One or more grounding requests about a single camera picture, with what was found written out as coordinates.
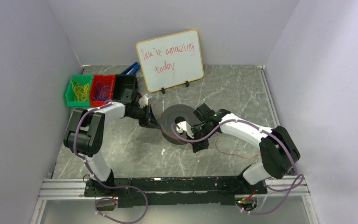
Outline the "black perforated cable spool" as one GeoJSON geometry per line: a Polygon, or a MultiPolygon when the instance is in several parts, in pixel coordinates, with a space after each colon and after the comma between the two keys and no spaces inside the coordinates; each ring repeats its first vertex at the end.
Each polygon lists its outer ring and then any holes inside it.
{"type": "Polygon", "coordinates": [[[199,124],[200,121],[193,112],[194,109],[192,107],[183,104],[172,105],[166,108],[161,114],[159,121],[163,137],[174,145],[186,144],[186,142],[182,142],[174,135],[171,125],[174,123],[178,124],[182,121],[186,121],[191,126],[199,124]]]}

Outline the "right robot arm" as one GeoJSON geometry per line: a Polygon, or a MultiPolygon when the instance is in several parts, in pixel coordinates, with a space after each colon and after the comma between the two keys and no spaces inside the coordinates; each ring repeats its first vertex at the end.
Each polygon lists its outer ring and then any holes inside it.
{"type": "Polygon", "coordinates": [[[256,125],[241,119],[228,110],[214,111],[202,104],[193,112],[200,124],[192,126],[195,139],[193,146],[200,148],[216,132],[232,135],[256,147],[261,161],[249,165],[239,179],[249,185],[255,185],[265,179],[281,179],[301,158],[289,132],[282,126],[275,128],[256,125]]]}

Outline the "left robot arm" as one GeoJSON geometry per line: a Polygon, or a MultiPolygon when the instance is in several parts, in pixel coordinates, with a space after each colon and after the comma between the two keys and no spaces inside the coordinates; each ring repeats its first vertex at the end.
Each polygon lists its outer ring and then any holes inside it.
{"type": "Polygon", "coordinates": [[[120,100],[108,99],[101,106],[72,111],[63,144],[82,160],[95,188],[116,189],[114,172],[101,152],[105,125],[128,117],[137,120],[140,127],[158,129],[151,98],[150,94],[124,93],[120,100]]]}

